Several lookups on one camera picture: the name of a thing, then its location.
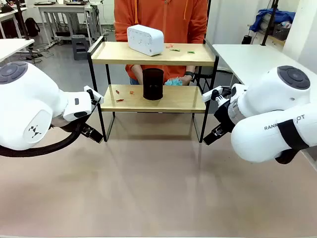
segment wooden shelf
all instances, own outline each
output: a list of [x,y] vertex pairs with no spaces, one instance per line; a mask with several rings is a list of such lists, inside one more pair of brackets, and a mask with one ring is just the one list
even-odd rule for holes
[[206,106],[197,86],[163,86],[163,98],[143,98],[142,85],[111,84],[101,104],[103,112],[204,113]]
[[129,48],[127,42],[102,42],[92,55],[93,63],[102,64],[142,64],[142,65],[196,65],[213,66],[215,56],[203,44],[173,44],[171,51],[164,47],[160,55],[147,56]]

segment white box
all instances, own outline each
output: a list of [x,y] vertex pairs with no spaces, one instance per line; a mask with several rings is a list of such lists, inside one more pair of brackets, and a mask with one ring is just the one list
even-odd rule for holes
[[164,50],[164,34],[160,30],[142,25],[127,29],[129,47],[148,56],[155,56]]

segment person's hand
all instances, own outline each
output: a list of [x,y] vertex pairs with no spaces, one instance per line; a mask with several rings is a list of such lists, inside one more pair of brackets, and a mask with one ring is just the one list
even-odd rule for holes
[[183,77],[180,77],[179,79],[182,80],[183,86],[188,86],[190,81],[192,81],[193,78],[190,75],[185,75]]

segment white desk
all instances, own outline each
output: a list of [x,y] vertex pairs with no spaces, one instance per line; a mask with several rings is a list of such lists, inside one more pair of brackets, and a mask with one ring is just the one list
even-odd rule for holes
[[[52,39],[71,40],[71,36],[76,31],[79,30],[79,20],[77,16],[78,13],[83,13],[85,16],[88,40],[90,45],[92,45],[93,39],[96,40],[100,36],[100,33],[101,33],[100,23],[99,23],[99,29],[97,29],[98,22],[97,20],[95,20],[96,13],[94,9],[90,6],[90,4],[87,4],[87,5],[65,5],[65,4],[34,5],[33,7],[36,7],[39,9],[43,26],[44,26],[44,20],[43,20],[42,13],[44,13],[46,23],[49,29],[49,34],[51,35]],[[59,29],[59,23],[60,23],[58,13],[65,14],[67,23],[68,23],[69,32],[70,32],[70,37],[57,36],[55,34],[57,29]],[[50,45],[51,41],[45,27],[44,27],[44,33],[46,35],[48,44]]]
[[261,45],[213,45],[238,80],[251,84],[270,69],[290,65],[302,70],[311,81],[311,102],[317,102],[317,75],[282,52]]
[[[21,5],[22,7],[25,7],[25,6],[26,6],[26,3],[20,3],[20,5]],[[14,8],[14,9],[16,9],[16,4],[11,5],[11,7]]]
[[32,43],[33,39],[0,39],[0,62]]
[[[26,9],[27,9],[27,7],[22,7],[21,11],[25,11]],[[7,12],[7,13],[0,13],[0,30],[1,30],[2,37],[4,39],[5,39],[5,34],[4,34],[4,31],[3,31],[3,27],[1,25],[1,22],[9,20],[9,19],[13,19],[13,22],[14,22],[15,29],[16,29],[16,32],[18,34],[18,37],[22,38],[21,32],[19,30],[18,22],[17,22],[17,20],[15,18],[15,15],[14,15],[17,12],[18,12],[18,10],[10,11],[10,12]]]

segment wristwatch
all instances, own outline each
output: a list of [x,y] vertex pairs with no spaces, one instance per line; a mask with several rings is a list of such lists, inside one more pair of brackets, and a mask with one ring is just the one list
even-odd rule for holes
[[195,74],[193,72],[191,72],[191,71],[186,71],[185,75],[192,76],[192,79],[193,79]]

